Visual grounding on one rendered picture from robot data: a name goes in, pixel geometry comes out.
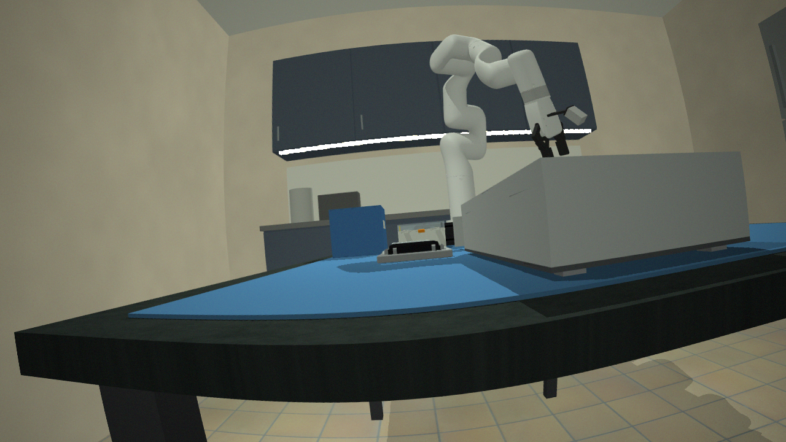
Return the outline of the blue open-top bin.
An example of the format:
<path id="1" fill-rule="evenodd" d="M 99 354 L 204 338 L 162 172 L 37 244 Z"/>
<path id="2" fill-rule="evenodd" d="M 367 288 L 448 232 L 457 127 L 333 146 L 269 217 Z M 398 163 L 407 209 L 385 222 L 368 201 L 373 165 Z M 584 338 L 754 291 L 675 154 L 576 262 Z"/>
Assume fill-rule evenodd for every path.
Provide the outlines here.
<path id="1" fill-rule="evenodd" d="M 381 255 L 387 248 L 381 205 L 329 210 L 332 258 Z"/>

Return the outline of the blue bench mat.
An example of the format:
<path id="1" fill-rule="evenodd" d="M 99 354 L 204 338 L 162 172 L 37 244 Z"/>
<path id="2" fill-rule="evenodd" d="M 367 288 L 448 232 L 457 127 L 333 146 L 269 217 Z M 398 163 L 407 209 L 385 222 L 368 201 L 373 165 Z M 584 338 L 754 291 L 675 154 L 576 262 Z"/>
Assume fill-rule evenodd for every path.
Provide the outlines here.
<path id="1" fill-rule="evenodd" d="M 287 320 L 385 316 L 572 293 L 786 251 L 786 223 L 749 224 L 750 241 L 713 252 L 641 258 L 555 275 L 453 249 L 452 257 L 377 263 L 325 258 L 259 279 L 128 313 L 128 318 Z"/>

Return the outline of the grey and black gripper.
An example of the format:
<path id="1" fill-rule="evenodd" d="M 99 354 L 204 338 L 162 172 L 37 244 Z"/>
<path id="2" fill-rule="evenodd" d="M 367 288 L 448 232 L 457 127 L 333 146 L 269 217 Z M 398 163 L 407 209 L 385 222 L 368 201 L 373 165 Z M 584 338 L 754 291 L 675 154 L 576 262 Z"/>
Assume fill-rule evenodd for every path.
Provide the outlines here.
<path id="1" fill-rule="evenodd" d="M 566 143 L 566 136 L 564 136 L 564 129 L 562 128 L 562 122 L 559 120 L 558 115 L 547 117 L 548 114 L 556 112 L 550 95 L 524 103 L 524 108 L 532 133 L 531 137 L 539 150 L 541 150 L 542 158 L 554 157 L 552 148 L 548 147 L 548 138 L 552 137 L 556 140 L 555 143 L 559 155 L 568 155 L 569 151 Z"/>

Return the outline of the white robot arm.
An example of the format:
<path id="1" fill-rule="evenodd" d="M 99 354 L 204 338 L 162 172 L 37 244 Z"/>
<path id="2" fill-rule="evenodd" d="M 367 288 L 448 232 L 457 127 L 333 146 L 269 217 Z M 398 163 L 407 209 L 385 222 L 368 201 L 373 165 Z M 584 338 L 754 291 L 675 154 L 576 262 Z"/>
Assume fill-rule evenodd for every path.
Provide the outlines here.
<path id="1" fill-rule="evenodd" d="M 440 140 L 450 211 L 450 220 L 446 222 L 452 223 L 453 217 L 462 216 L 461 205 L 475 197 L 473 170 L 468 160 L 482 159 L 488 146 L 483 110 L 472 104 L 467 106 L 467 87 L 474 73 L 494 89 L 517 84 L 523 103 L 550 94 L 532 51 L 515 52 L 502 60 L 497 47 L 477 37 L 460 34 L 445 37 L 430 56 L 430 69 L 436 74 L 452 75 L 443 86 L 446 126 L 469 131 L 469 134 L 447 133 Z"/>

